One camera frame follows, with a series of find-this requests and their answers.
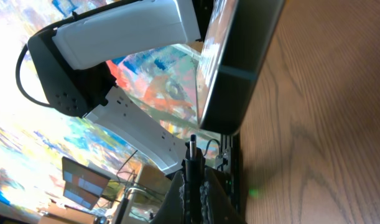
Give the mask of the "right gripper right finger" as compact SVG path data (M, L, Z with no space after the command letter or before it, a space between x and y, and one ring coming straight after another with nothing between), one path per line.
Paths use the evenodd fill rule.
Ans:
M205 179L200 186L202 223L246 224L229 202L225 191L211 168L205 169Z

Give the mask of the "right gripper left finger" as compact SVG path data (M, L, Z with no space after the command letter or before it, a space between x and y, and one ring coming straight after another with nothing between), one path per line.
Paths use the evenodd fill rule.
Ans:
M182 171L175 173L169 191L151 224L183 224L185 222L185 181Z

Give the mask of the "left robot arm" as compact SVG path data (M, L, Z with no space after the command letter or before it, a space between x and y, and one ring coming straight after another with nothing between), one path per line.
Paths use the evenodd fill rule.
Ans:
M32 58L44 106L111 131L170 174L182 168L188 145L131 101L119 86L119 64L137 53L203 40L213 6L118 1L44 27L21 53Z

